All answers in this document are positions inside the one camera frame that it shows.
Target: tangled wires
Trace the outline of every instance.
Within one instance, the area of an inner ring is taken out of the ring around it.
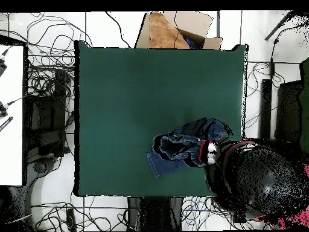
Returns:
[[[252,223],[258,222],[256,220],[247,220],[245,224],[239,224],[237,227],[232,221],[232,215],[222,210],[218,207],[213,198],[200,198],[200,197],[190,197],[186,198],[183,201],[183,210],[182,210],[182,230],[186,228],[188,231],[200,231],[200,230],[207,230],[206,228],[206,221],[212,215],[220,216],[221,218],[225,219],[229,225],[230,230],[234,228],[235,230],[266,230],[272,229],[269,224],[263,224],[262,228],[254,228]]]
[[[77,209],[76,207],[74,207],[71,203],[58,202],[54,204],[62,204],[62,206],[52,207],[50,211],[47,214],[45,214],[43,218],[36,223],[34,227],[35,231],[69,232],[72,228],[75,228],[77,232],[83,232],[84,229],[89,227],[90,225],[93,225],[98,231],[113,231],[120,224],[123,224],[129,228],[132,228],[126,219],[126,213],[128,212],[129,209],[125,209],[123,214],[121,213],[117,214],[117,218],[119,222],[114,227],[112,227],[110,220],[108,220],[108,218],[104,216],[92,218],[90,214],[90,209],[89,209],[89,214],[86,214],[80,211],[79,209]],[[34,205],[32,207],[34,208],[34,207],[47,206],[48,208],[49,205],[50,204],[42,204],[42,205]],[[86,218],[86,220],[73,224],[73,221],[69,220],[68,217],[66,217],[66,213],[68,209],[70,208],[73,208],[74,211],[76,211],[78,214],[82,214]],[[107,223],[107,228],[102,229],[97,224],[98,220],[104,220]],[[42,228],[43,224],[44,226],[49,225],[50,228]]]
[[[270,76],[270,74],[263,72],[265,69],[269,69],[269,68],[270,68],[270,65],[269,65],[268,63],[265,63],[265,62],[263,62],[263,63],[256,63],[256,64],[253,66],[252,71],[251,71],[251,72],[249,73],[249,75],[248,75],[248,79],[249,79],[249,77],[250,77],[251,75],[253,75],[253,77],[254,77],[254,79],[255,79],[255,81],[256,81],[256,88],[252,88],[252,87],[250,87],[249,85],[247,86],[247,87],[249,87],[250,89],[253,90],[253,92],[251,92],[251,93],[247,96],[247,98],[250,97],[251,95],[253,95],[253,94],[256,93],[256,92],[260,92],[260,91],[258,90],[258,80],[257,80],[257,78],[256,78],[256,74],[255,74],[255,73],[259,73],[259,74],[262,74],[262,75]],[[283,77],[282,75],[278,74],[277,72],[275,72],[275,75],[273,76],[272,85],[273,85],[275,88],[278,89],[279,87],[276,86],[276,85],[274,84],[274,81],[275,81],[276,83],[281,83],[281,82],[285,83],[284,77]],[[259,113],[258,115],[254,116],[253,118],[251,118],[251,119],[249,119],[249,120],[247,120],[247,121],[245,122],[245,124],[247,124],[248,122],[250,122],[250,121],[252,121],[252,120],[255,120],[252,124],[250,124],[249,126],[246,126],[246,129],[247,129],[247,128],[250,128],[251,126],[253,126],[253,125],[258,121],[258,117],[260,116],[260,113]]]

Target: black object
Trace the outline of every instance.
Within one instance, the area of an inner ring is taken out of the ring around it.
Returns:
[[[69,208],[66,210],[66,224],[70,232],[77,232],[73,208]]]
[[[29,216],[33,186],[37,179],[52,172],[55,161],[55,158],[42,158],[29,165],[25,186],[0,186],[0,232],[34,231],[32,216]]]
[[[73,124],[74,122],[74,111],[72,111],[70,117],[68,118],[68,120],[65,123],[65,127],[70,126],[71,124]]]
[[[270,138],[272,116],[272,81],[263,79],[261,84],[260,138]]]
[[[180,231],[179,224],[176,224],[176,227],[173,228],[175,218],[172,211],[169,198],[141,198],[139,212],[140,231]]]
[[[278,107],[275,138],[299,143],[301,107],[298,103],[302,91],[301,80],[283,83],[278,89]]]
[[[265,40],[268,41],[268,40],[271,38],[271,36],[272,36],[273,34],[275,34],[276,31],[277,31],[281,26],[284,25],[285,22],[289,21],[291,18],[293,18],[293,17],[296,16],[296,15],[297,15],[297,12],[296,12],[296,11],[290,11],[290,12],[288,12],[288,13],[283,17],[283,19],[281,19],[281,21],[277,24],[277,26],[269,33],[269,35],[266,36]]]
[[[2,131],[12,120],[13,117],[9,117],[8,120],[6,120],[2,125],[0,125],[0,131]]]
[[[33,155],[45,156],[52,153],[55,158],[64,156],[66,79],[65,71],[57,69],[53,96],[29,96],[25,99],[29,113],[26,125],[29,163],[35,160]]]
[[[7,116],[7,110],[3,106],[2,102],[0,101],[0,118]]]
[[[0,59],[0,76],[4,73],[4,71],[7,69],[7,65],[4,64],[4,61]]]
[[[309,177],[298,161],[299,149],[281,140],[250,141],[256,146],[238,146],[226,158],[222,152],[218,166],[206,168],[207,182],[217,194],[216,203],[240,222],[244,214],[247,219],[265,214],[269,222],[276,222],[306,209]]]
[[[172,230],[181,230],[181,220],[182,220],[182,203],[184,198],[165,198],[168,199],[170,202],[170,217],[168,219],[171,220],[171,225],[172,225]],[[146,211],[151,211],[151,204],[144,204],[142,202],[143,198],[134,198],[134,197],[129,197],[128,198],[128,219],[129,219],[129,224],[131,227],[134,227],[136,231],[141,231],[141,227],[147,228],[147,218],[144,216],[144,218],[141,218],[142,214],[144,214]],[[164,201],[164,208],[166,209],[167,207],[167,201]],[[162,213],[159,211],[157,214],[157,218],[161,218]],[[155,229],[155,226],[160,226],[161,222],[157,222],[156,224],[153,223],[152,228]]]

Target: green table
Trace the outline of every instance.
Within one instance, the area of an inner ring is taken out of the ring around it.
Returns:
[[[195,51],[88,48],[79,42],[75,49],[78,194],[212,196],[202,169],[156,179],[145,153],[157,134],[202,117],[224,121],[232,139],[240,139],[246,46]]]

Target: denim jeans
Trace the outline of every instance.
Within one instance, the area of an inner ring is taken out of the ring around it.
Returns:
[[[199,158],[202,140],[222,142],[232,135],[231,129],[214,118],[201,118],[178,127],[166,135],[157,135],[146,159],[156,178],[185,166],[203,167]]]

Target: red strap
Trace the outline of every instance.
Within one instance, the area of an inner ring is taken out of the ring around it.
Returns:
[[[206,143],[206,140],[203,140],[201,145],[200,145],[200,156],[199,156],[199,161],[202,163],[202,160],[200,159],[200,157],[202,156],[202,151],[203,151],[203,147]]]

